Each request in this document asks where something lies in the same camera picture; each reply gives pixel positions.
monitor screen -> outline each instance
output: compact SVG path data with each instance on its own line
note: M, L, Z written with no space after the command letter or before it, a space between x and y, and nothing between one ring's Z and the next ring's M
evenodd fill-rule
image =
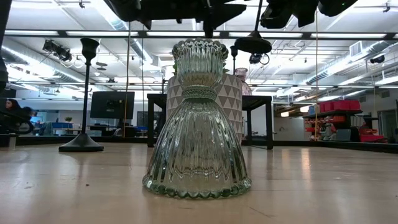
M91 101L91 118L124 119L124 109L127 105L126 119L132 119L134 111L134 92L97 91Z

black table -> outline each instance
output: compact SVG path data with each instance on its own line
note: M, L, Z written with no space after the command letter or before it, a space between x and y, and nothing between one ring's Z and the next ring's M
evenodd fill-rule
M147 94L148 98L148 147L154 147L154 105L162 110L166 110L166 94ZM266 129L267 129L267 149L274 147L272 137L272 108L271 96L243 96L242 110L248 114L248 145L252 145L251 111L265 105L266 106Z
M271 96L242 96L242 110L248 115L248 145L252 145L251 111L266 105L266 129L267 129L267 149L274 148L274 138L272 137L272 97Z
M147 94L148 98L148 147L154 147L154 119L155 119L155 104L162 108L162 116L166 120L166 101L167 95L161 93Z

geometric patterned box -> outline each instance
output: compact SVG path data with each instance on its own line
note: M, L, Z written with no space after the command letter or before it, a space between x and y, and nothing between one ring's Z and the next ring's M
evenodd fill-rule
M216 87L216 92L216 103L224 109L225 114L231 121L239 142L241 142L243 136L242 81L234 75L224 73L222 83ZM182 101L180 83L176 79L176 76L173 76L169 79L167 84L166 119L169 118Z

wooden surface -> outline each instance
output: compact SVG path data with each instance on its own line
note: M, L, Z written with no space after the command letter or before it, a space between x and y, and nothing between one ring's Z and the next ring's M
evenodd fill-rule
M103 144L0 151L0 223L397 223L398 155L346 149L245 147L252 190L180 200L141 186L152 149Z

ribbed glass vase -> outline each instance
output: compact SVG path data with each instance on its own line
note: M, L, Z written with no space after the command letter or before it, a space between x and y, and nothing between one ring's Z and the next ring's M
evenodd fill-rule
M251 180L233 127L216 104L225 45L187 40L173 48L184 102L160 133L142 183L149 191L180 198L219 198L247 192Z

